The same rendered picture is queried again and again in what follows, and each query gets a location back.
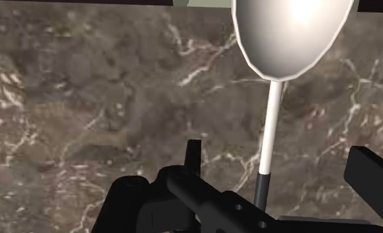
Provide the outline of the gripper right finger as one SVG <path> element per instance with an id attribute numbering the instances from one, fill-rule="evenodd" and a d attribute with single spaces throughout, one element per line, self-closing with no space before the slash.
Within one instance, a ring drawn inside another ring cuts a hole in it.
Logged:
<path id="1" fill-rule="evenodd" d="M 383 220 L 383 158 L 365 146 L 351 146 L 343 179 Z"/>

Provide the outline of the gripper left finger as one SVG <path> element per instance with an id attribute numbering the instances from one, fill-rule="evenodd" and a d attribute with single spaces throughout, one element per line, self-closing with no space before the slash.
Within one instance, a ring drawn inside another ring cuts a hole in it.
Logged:
<path id="1" fill-rule="evenodd" d="M 116 179 L 91 233 L 273 233 L 277 222 L 233 191 L 200 176 L 201 141 L 189 140 L 183 165 L 159 170 L 154 182 Z"/>

